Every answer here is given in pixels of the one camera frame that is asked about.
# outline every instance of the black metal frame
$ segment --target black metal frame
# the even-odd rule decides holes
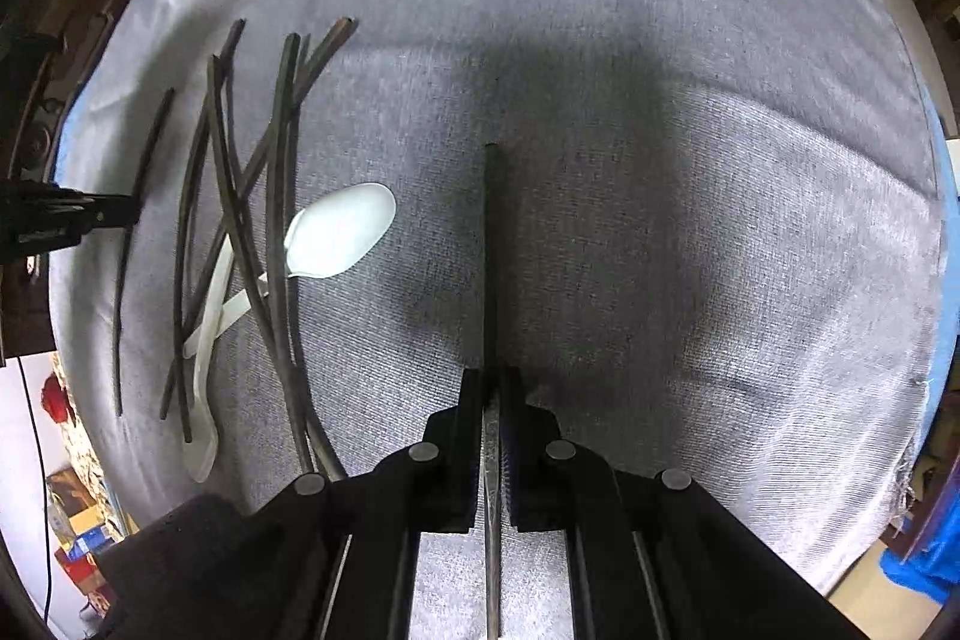
[[[685,472],[637,477],[561,439],[553,413],[526,403],[515,367],[466,370],[458,405],[373,471],[333,483],[298,477],[239,522],[208,566],[166,574],[164,589],[136,600],[117,582],[101,636],[406,637],[421,533],[474,523],[491,378],[512,525],[565,532],[578,640],[864,637]],[[175,516],[166,523],[176,545],[195,544]],[[136,540],[116,546],[114,562]]]
[[[0,181],[0,263],[80,244],[97,228],[140,218],[136,196],[84,194],[32,180]]]

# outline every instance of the gray fabric cloth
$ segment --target gray fabric cloth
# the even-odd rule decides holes
[[[205,58],[234,18],[241,158],[269,119],[283,37],[359,29],[307,100],[299,205],[376,180],[394,227],[348,273],[301,282],[320,417],[355,473],[419,438],[479,359],[482,145],[512,208],[508,360],[568,437],[614,466],[688,468],[826,588],[901,496],[925,402],[941,191],[918,85],[880,0],[133,0],[59,181],[125,191],[178,89],[133,239],[110,399],[118,234],[53,255],[56,337],[112,485],[145,523],[194,495],[172,355],[176,202]],[[253,215],[264,211],[262,190]],[[192,261],[219,220],[212,168]],[[262,221],[257,220],[261,231]],[[203,488],[255,507],[296,474],[251,319],[211,378]],[[424,540],[412,637],[483,634],[482,535]],[[570,636],[558,535],[509,534],[505,630]]]

